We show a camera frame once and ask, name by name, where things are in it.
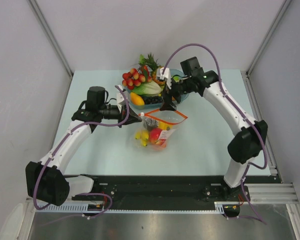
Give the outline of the dark purple mangosteen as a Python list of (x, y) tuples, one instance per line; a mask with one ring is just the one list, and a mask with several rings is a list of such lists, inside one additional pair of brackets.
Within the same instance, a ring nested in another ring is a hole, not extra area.
[(155, 129), (159, 126), (159, 122), (156, 119), (147, 117), (144, 119), (143, 126), (148, 131), (151, 131), (152, 129)]

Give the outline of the yellow banana bunch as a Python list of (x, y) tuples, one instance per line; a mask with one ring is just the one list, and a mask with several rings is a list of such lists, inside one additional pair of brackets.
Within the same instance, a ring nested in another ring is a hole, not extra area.
[(148, 130), (137, 131), (134, 135), (134, 138), (136, 140), (140, 140), (140, 144), (143, 147), (146, 147), (148, 145), (148, 141), (149, 141), (149, 131)]

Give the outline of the yellow bell pepper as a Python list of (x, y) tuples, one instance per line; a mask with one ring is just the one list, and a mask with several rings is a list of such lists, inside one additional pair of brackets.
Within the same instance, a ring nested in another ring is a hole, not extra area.
[(161, 129), (161, 130), (163, 130), (163, 131), (169, 131), (169, 130), (173, 129), (173, 125), (167, 124), (165, 122), (160, 121), (158, 123), (158, 128)]

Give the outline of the clear zip top bag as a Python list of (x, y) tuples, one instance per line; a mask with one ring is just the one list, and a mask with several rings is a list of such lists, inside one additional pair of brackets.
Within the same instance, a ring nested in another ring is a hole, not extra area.
[(155, 109), (138, 114), (138, 123), (133, 141), (138, 147), (161, 151), (166, 148), (168, 139), (188, 119), (188, 116), (175, 110)]

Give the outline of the red apple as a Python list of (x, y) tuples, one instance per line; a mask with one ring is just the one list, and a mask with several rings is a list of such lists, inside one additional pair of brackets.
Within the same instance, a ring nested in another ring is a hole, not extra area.
[(148, 137), (149, 142), (151, 144), (155, 144), (159, 140), (162, 131), (163, 130), (160, 129), (160, 128), (154, 128), (154, 129), (152, 129), (149, 132), (149, 137)]

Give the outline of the orange fruit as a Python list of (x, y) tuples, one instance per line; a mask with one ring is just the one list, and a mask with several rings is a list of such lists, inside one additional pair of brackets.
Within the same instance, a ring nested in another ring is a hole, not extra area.
[(154, 145), (158, 150), (163, 150), (167, 147), (167, 141), (165, 139), (159, 139)]

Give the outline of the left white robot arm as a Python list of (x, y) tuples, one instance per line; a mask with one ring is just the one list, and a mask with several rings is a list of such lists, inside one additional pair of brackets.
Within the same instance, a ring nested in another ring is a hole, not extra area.
[(142, 119), (131, 109), (128, 92), (117, 85), (116, 104), (107, 102), (109, 93), (104, 87), (92, 86), (86, 99), (71, 117), (62, 139), (39, 161), (25, 168), (27, 193), (37, 210), (50, 205), (61, 206), (68, 198), (85, 195), (90, 200), (100, 196), (101, 188), (92, 177), (79, 175), (66, 178), (65, 170), (81, 144), (98, 126), (122, 127)]

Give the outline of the dark blue grape bunch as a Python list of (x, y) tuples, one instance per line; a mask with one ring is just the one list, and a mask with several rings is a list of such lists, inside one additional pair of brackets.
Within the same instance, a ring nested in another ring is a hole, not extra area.
[(160, 104), (163, 102), (163, 98), (161, 96), (145, 96), (143, 100), (146, 105)]

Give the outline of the teal plastic fruit tray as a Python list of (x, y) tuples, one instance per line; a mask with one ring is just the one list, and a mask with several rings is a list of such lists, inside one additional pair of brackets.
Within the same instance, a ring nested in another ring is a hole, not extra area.
[[(131, 103), (131, 98), (130, 98), (130, 92), (132, 92), (132, 90), (128, 89), (127, 87), (124, 87), (127, 92), (128, 92), (128, 99), (129, 99), (129, 103), (132, 107), (136, 108), (136, 109), (139, 109), (139, 110), (143, 110), (143, 109), (157, 109), (157, 108), (160, 108), (162, 103), (160, 104), (148, 104), (148, 105), (143, 105), (143, 106), (137, 106), (137, 105), (134, 105)], [(144, 99), (144, 97), (154, 97), (154, 96), (160, 96), (162, 97), (162, 94), (156, 94), (156, 95), (139, 95), (142, 97), (142, 99)]]

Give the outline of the small pineapple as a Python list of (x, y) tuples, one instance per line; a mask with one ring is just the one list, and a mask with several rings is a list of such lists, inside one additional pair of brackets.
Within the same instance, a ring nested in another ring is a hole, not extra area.
[(153, 79), (156, 78), (157, 70), (163, 67), (162, 64), (158, 63), (158, 60), (155, 60), (154, 55), (151, 52), (147, 54), (147, 57), (143, 58), (142, 62), (151, 70)]

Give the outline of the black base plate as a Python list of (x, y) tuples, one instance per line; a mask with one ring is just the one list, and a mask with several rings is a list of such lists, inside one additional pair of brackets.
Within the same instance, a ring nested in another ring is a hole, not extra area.
[(230, 188), (217, 176), (119, 176), (94, 175), (92, 193), (73, 201), (101, 201), (109, 195), (112, 210), (206, 211), (215, 202), (238, 202), (249, 196), (248, 187)]

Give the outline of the right aluminium frame post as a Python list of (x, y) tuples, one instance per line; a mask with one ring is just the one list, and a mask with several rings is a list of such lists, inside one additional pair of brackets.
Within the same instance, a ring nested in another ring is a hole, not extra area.
[(288, 11), (290, 5), (292, 4), (293, 0), (284, 0), (281, 4), (277, 14), (275, 15), (272, 23), (270, 24), (269, 29), (267, 30), (257, 52), (255, 53), (251, 63), (249, 64), (247, 70), (245, 70), (245, 74), (250, 76), (253, 72), (256, 64), (258, 63), (259, 59), (262, 57), (265, 49), (267, 48), (268, 44), (270, 43), (272, 37), (274, 36), (277, 28), (279, 27), (280, 23), (282, 22), (286, 12)]

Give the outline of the aluminium frame post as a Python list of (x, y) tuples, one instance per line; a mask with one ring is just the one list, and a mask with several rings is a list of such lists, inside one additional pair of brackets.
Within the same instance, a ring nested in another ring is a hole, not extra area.
[(57, 58), (59, 59), (61, 65), (63, 66), (64, 70), (67, 72), (68, 76), (72, 79), (74, 76), (73, 71), (64, 55), (49, 23), (47, 22), (44, 13), (42, 12), (40, 5), (36, 0), (27, 0), (27, 3), (32, 10), (34, 16), (36, 17), (44, 35), (46, 36), (47, 40), (49, 41), (53, 51), (55, 52)]
[(282, 22), (286, 12), (288, 11), (290, 5), (292, 4), (293, 0), (284, 0), (281, 4), (277, 14), (275, 15), (272, 23), (270, 24), (269, 29), (267, 30), (257, 52), (255, 53), (251, 63), (249, 64), (247, 70), (245, 70), (245, 74), (250, 76), (253, 72), (256, 64), (258, 63), (259, 59), (262, 57), (265, 49), (267, 48), (268, 44), (270, 43), (272, 37), (274, 36), (277, 28), (279, 27), (280, 23)]

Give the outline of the aluminium front rail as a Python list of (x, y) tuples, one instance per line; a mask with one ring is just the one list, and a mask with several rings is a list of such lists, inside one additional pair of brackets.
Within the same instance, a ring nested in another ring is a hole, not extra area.
[[(244, 184), (238, 187), (248, 187), (249, 195), (240, 198), (237, 202), (271, 203), (271, 202), (295, 202), (297, 197), (290, 184)], [(52, 184), (47, 187), (39, 187), (37, 191), (33, 187), (28, 189), (28, 194), (37, 200), (50, 205), (61, 206), (66, 200), (75, 196), (93, 196), (92, 187), (71, 186), (69, 182), (64, 184)], [(110, 197), (105, 193), (98, 193), (99, 197)]]

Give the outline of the left aluminium frame post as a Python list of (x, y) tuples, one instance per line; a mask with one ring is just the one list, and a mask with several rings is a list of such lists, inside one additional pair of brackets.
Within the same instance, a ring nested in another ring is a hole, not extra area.
[(36, 0), (27, 0), (27, 3), (32, 10), (34, 16), (36, 17), (44, 35), (46, 36), (47, 40), (49, 41), (53, 51), (55, 52), (57, 58), (59, 59), (61, 65), (63, 66), (64, 70), (67, 72), (68, 76), (72, 79), (74, 76), (73, 71), (64, 55), (49, 23), (47, 22), (44, 13), (42, 12), (40, 5)]

